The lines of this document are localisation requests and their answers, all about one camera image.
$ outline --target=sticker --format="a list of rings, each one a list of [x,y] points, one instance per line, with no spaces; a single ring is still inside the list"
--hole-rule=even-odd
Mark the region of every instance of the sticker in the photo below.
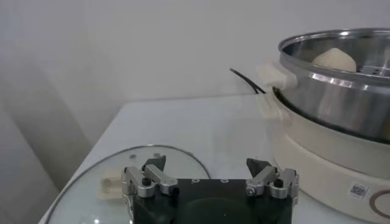
[[[348,193],[355,198],[363,199],[367,195],[368,190],[369,188],[363,184],[353,183]]]

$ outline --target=screw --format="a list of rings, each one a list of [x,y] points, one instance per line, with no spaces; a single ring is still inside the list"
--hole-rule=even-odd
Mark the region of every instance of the screw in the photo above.
[[[247,188],[245,189],[245,191],[246,191],[246,194],[247,194],[248,196],[253,196],[253,195],[255,195],[255,189],[252,188],[252,187],[247,187]]]
[[[143,186],[150,186],[152,184],[152,180],[148,177],[142,178],[142,185]]]
[[[277,187],[277,188],[283,187],[283,180],[282,179],[274,180],[274,186]]]

